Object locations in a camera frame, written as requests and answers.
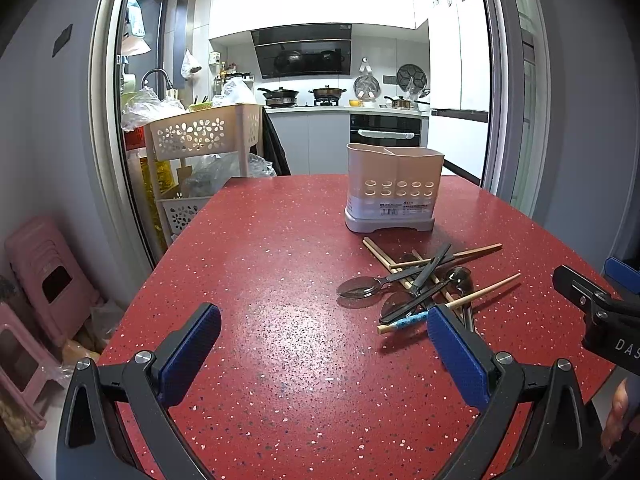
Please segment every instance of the black range hood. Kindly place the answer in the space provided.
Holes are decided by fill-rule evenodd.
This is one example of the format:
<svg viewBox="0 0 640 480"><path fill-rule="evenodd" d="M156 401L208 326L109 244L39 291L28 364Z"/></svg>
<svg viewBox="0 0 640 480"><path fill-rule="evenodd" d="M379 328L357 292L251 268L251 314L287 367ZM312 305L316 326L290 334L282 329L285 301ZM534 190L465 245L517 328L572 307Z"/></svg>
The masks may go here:
<svg viewBox="0 0 640 480"><path fill-rule="evenodd" d="M263 79L351 75L351 23L311 23L252 30Z"/></svg>

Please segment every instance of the speckled red tabletop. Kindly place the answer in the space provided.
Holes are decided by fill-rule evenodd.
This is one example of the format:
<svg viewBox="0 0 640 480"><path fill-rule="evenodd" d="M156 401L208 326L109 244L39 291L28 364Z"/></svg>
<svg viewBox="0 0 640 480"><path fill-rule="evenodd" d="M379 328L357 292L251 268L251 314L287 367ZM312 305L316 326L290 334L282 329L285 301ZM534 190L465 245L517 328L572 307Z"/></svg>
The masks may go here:
<svg viewBox="0 0 640 480"><path fill-rule="evenodd" d="M338 305L335 288L383 267L344 225L344 176L233 179L194 219L129 307L101 364L156 348L203 301L223 329L184 402L170 413L217 479L430 479L476 416L444 371L424 327L378 336L380 302ZM580 346L582 314L552 288L569 264L609 288L572 250L505 202L443 177L433 233L371 238L392 258L501 242L467 264L476 288L522 272L480 300L476 327L521 363L572 361L590 398L612 365ZM161 478L127 408L147 473ZM512 430L524 421L519 410ZM516 443L510 431L491 472Z"/></svg>

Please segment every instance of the refrigerator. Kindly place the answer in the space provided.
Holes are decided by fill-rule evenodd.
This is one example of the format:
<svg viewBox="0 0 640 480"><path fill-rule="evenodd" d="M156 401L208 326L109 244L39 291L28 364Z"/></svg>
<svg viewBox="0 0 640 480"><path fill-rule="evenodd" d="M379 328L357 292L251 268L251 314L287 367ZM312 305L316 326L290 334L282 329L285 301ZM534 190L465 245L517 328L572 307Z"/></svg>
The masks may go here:
<svg viewBox="0 0 640 480"><path fill-rule="evenodd" d="M427 146L444 153L443 174L458 174L480 185L491 93L484 1L431 0L428 20L431 118Z"/></svg>

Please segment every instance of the blue gripper pad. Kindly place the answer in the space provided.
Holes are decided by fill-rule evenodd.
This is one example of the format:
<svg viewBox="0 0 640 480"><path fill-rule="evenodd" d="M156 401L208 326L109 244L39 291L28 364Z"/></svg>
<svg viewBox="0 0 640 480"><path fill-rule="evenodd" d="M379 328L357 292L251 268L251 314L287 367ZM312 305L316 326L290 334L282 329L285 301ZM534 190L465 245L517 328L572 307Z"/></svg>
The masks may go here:
<svg viewBox="0 0 640 480"><path fill-rule="evenodd" d="M462 398L469 406L484 412L489 404L487 375L439 308L429 310L427 330Z"/></svg>
<svg viewBox="0 0 640 480"><path fill-rule="evenodd" d="M213 304L203 305L196 314L201 309L204 312L200 314L193 326L188 328L185 335L181 333L185 328L172 332L158 347L160 351L162 345L165 342L169 343L171 336L175 334L182 336L181 341L175 341L177 348L168 357L158 374L158 401L166 408L182 402L200 371L204 359L209 355L220 335L222 318L219 309Z"/></svg>

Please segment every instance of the silver bolt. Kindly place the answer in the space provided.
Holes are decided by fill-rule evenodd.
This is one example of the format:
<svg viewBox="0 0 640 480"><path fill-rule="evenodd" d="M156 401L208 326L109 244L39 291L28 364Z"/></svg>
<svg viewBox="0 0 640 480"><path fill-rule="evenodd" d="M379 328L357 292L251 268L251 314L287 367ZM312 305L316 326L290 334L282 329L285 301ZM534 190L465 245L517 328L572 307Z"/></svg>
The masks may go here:
<svg viewBox="0 0 640 480"><path fill-rule="evenodd" d="M151 361L151 352L143 350L142 352L138 352L136 354L136 362L139 365L143 365L144 363L148 363Z"/></svg>
<svg viewBox="0 0 640 480"><path fill-rule="evenodd" d="M513 363L513 356L507 352L498 352L495 360L498 361L501 365L510 365L511 363Z"/></svg>
<svg viewBox="0 0 640 480"><path fill-rule="evenodd" d="M558 368L560 368L563 372L568 372L571 370L571 363L566 359L558 359Z"/></svg>
<svg viewBox="0 0 640 480"><path fill-rule="evenodd" d="M91 366L91 359L89 359L88 357L85 357L83 359L80 359L77 363L76 363L76 368L78 370L85 370L87 369L89 366Z"/></svg>

